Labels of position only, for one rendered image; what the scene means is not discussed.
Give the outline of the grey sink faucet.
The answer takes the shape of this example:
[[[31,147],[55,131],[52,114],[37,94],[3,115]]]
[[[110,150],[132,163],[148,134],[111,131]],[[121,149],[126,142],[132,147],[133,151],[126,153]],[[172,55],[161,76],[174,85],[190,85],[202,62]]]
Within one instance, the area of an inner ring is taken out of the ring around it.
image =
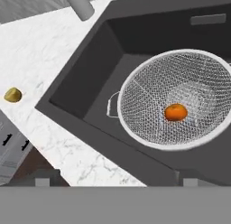
[[[67,0],[81,21],[88,20],[95,12],[89,0]]]

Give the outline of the orange tangerine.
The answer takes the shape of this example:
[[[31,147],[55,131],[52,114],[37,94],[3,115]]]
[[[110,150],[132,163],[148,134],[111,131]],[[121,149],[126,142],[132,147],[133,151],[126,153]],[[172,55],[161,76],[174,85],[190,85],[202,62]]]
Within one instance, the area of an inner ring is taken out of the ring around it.
[[[164,110],[164,116],[168,121],[181,121],[188,115],[188,110],[179,103],[171,104]]]

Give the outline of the brown-green kiwi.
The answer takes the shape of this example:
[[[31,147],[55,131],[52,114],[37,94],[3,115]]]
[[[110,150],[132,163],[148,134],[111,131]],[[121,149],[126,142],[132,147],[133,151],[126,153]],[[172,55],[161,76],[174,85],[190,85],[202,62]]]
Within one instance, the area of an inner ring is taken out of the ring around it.
[[[4,99],[8,102],[16,103],[21,100],[22,92],[17,88],[10,88],[6,91]]]

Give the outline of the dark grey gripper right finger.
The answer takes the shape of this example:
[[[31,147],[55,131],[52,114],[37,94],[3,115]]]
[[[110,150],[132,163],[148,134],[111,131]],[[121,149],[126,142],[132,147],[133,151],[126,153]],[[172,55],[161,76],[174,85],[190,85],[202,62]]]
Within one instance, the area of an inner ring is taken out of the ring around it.
[[[196,170],[175,170],[177,183],[182,187],[213,187],[221,183],[208,178]]]

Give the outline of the dark grey sink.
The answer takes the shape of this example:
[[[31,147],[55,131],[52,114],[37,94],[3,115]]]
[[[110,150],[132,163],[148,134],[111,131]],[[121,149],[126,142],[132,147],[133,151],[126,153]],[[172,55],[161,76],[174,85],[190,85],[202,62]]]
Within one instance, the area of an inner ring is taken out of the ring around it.
[[[147,185],[178,185],[175,170],[196,170],[231,186],[231,125],[204,145],[162,151],[135,141],[116,119],[115,93],[128,75],[180,49],[231,63],[231,0],[111,2],[36,107]]]

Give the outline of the grey cupboard drawer front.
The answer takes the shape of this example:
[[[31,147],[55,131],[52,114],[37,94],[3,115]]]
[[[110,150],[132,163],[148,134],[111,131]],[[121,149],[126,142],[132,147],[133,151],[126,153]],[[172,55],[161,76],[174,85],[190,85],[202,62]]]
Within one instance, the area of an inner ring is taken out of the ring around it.
[[[0,109],[0,186],[11,181],[27,154],[32,150],[31,143],[23,151],[19,148],[8,149],[2,146],[9,134],[17,133],[21,132]]]

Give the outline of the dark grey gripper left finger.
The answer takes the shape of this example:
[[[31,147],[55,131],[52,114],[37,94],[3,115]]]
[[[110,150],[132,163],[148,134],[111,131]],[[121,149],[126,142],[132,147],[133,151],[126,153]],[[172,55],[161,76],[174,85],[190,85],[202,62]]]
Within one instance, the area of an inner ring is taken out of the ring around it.
[[[60,170],[57,169],[40,169],[32,174],[33,179],[49,179],[51,187],[69,187],[69,184],[60,175]]]

